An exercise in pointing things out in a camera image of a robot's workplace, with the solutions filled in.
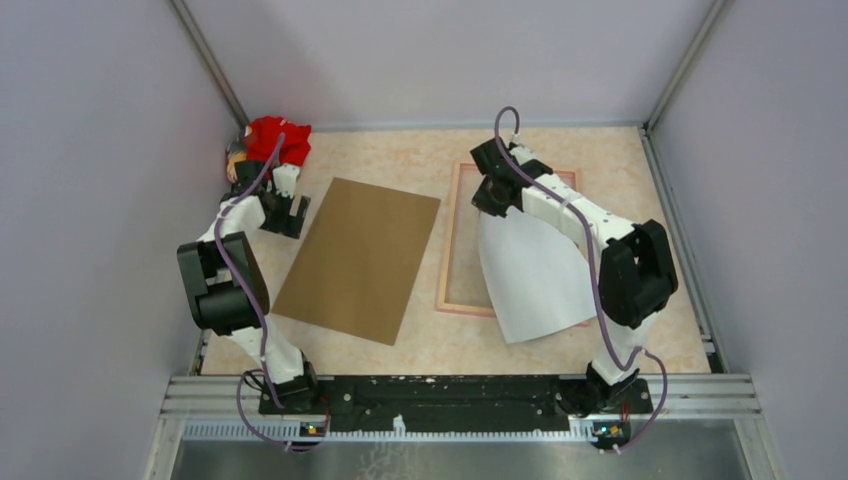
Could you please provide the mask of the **brown frame backing board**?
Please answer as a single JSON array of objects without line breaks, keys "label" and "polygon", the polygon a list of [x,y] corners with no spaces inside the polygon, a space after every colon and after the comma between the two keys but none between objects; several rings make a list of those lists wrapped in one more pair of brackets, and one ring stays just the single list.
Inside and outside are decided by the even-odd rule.
[{"label": "brown frame backing board", "polygon": [[439,207],[434,197],[333,179],[273,313],[395,344]]}]

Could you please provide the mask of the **pink wooden picture frame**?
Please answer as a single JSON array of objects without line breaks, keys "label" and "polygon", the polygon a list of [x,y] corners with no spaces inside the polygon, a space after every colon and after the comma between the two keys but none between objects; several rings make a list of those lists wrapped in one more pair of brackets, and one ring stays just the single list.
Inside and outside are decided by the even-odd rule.
[{"label": "pink wooden picture frame", "polygon": [[441,313],[493,318],[479,255],[480,212],[472,205],[482,176],[472,162],[453,167],[447,225],[436,289]]}]

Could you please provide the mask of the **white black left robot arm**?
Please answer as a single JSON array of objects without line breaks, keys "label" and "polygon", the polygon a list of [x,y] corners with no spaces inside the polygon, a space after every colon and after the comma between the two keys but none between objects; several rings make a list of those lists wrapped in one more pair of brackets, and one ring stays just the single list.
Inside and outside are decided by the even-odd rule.
[{"label": "white black left robot arm", "polygon": [[237,344],[265,378],[263,392],[297,413],[319,404],[316,374],[305,354],[269,320],[270,297],[250,239],[264,230],[299,237],[309,198],[295,197],[301,169],[244,161],[207,231],[179,246],[177,262],[195,324]]}]

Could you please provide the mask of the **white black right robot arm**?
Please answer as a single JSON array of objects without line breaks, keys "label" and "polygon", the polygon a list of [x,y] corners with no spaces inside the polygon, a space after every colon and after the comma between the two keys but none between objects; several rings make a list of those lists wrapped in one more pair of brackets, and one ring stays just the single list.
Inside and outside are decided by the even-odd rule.
[{"label": "white black right robot arm", "polygon": [[658,314],[678,289],[665,227],[613,214],[564,183],[527,146],[498,138],[470,151],[483,180],[472,204],[489,217],[515,208],[585,248],[603,345],[586,377],[565,387],[570,415],[612,412],[638,377],[638,355]]}]

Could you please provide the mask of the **seascape photo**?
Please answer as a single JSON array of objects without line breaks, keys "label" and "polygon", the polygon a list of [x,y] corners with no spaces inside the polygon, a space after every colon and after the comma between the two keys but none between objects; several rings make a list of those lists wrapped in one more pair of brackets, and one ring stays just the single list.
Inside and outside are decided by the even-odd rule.
[{"label": "seascape photo", "polygon": [[547,223],[515,208],[504,217],[482,214],[478,252],[508,344],[546,337],[596,316],[587,260]]}]

